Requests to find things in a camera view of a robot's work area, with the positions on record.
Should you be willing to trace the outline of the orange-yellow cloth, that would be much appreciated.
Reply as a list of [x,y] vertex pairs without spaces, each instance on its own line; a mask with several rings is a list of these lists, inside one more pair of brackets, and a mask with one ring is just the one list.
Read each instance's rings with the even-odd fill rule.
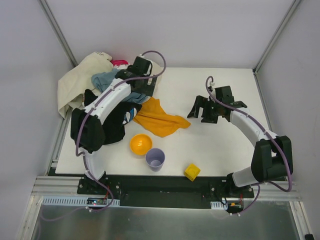
[[179,115],[167,114],[161,107],[160,100],[151,97],[141,105],[133,121],[150,131],[155,136],[164,138],[178,129],[187,129],[191,123]]

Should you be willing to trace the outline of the blue-grey cloth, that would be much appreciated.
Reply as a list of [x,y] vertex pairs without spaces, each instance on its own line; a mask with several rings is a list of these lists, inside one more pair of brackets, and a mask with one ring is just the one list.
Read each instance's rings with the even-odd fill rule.
[[[120,71],[120,69],[113,68],[110,72],[102,72],[94,74],[91,77],[92,85],[98,89],[101,93],[103,93],[113,82],[115,79],[116,74]],[[128,103],[136,103],[136,104],[143,104],[150,99],[150,96],[145,94],[131,92],[130,95],[125,97],[122,102]]]

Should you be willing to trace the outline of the cream beige cloth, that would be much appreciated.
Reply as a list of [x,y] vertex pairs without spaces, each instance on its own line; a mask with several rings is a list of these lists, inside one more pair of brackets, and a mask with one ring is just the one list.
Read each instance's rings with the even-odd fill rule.
[[[67,72],[59,81],[57,86],[57,109],[58,113],[65,118],[69,108],[84,107],[84,93],[89,89],[100,95],[91,81],[93,75],[103,72],[111,72],[116,68],[111,63],[113,58],[105,52],[93,52],[86,56],[78,66]],[[128,65],[117,67],[124,69]]]

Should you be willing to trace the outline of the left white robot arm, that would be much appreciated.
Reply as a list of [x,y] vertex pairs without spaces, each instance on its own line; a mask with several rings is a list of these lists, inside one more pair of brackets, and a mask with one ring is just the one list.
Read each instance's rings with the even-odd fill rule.
[[83,157],[84,174],[91,180],[101,179],[106,172],[97,152],[124,138],[125,125],[150,99],[160,73],[160,67],[148,61],[92,76],[100,95],[85,90],[84,108],[72,111],[70,129],[76,155]]

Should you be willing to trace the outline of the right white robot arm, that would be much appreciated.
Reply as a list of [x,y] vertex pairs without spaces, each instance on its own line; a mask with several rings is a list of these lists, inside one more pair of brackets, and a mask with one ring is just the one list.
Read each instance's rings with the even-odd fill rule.
[[236,126],[254,147],[249,167],[229,174],[231,186],[241,188],[268,182],[284,192],[292,190],[292,144],[287,136],[279,136],[263,127],[242,101],[214,101],[198,95],[188,118],[197,118],[202,108],[202,123],[216,124],[222,117]]

